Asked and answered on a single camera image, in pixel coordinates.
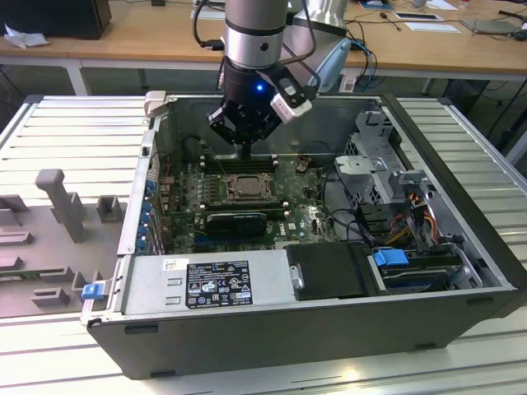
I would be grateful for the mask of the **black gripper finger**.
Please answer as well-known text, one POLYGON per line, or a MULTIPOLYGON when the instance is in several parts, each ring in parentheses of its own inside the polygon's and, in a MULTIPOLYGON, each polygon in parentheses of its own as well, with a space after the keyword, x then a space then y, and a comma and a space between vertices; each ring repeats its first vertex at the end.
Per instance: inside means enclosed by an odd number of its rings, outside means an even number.
POLYGON ((240 105, 222 105, 208 115, 210 128, 227 143, 234 146, 241 160, 247 159, 247 126, 240 105))
POLYGON ((280 125, 282 120, 276 114, 269 114, 260 119, 254 126, 249 129, 249 136, 246 144, 246 159, 251 157, 252 146, 260 141, 267 139, 280 125))

